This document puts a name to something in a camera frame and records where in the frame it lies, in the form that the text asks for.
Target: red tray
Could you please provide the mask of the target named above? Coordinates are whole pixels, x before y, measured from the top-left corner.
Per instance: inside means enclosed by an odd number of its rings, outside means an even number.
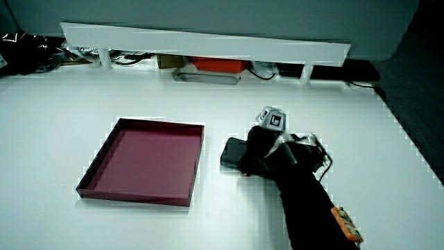
[[[120,119],[76,190],[82,198],[189,206],[204,126]]]

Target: red box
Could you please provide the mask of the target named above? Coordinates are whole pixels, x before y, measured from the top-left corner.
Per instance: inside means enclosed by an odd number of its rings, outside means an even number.
[[[189,206],[204,126],[120,119],[76,190],[82,198]]]
[[[218,58],[191,57],[197,69],[211,72],[241,73],[250,61]]]

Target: orange box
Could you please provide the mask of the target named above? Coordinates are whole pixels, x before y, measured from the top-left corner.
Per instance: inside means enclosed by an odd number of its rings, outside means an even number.
[[[241,73],[250,61],[219,58],[191,57],[197,69],[211,72]]]

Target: white shelf leg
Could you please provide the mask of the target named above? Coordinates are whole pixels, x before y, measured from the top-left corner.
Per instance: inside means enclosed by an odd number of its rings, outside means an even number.
[[[100,62],[105,70],[111,69],[110,51],[107,49],[99,49]]]
[[[300,75],[299,81],[301,84],[308,84],[310,82],[311,73],[313,72],[313,65],[306,64],[304,65],[304,69],[302,70],[302,74]]]

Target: table surface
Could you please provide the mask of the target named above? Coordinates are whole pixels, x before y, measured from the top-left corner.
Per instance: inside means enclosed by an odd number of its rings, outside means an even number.
[[[287,113],[290,133],[321,139],[334,160],[322,184],[354,219],[362,249],[442,248],[443,185],[372,90],[279,77],[183,83],[83,66],[0,79],[0,245],[288,249],[274,182],[219,162],[227,139],[245,139],[265,106]],[[80,199],[75,187],[119,117],[205,123],[189,208]]]

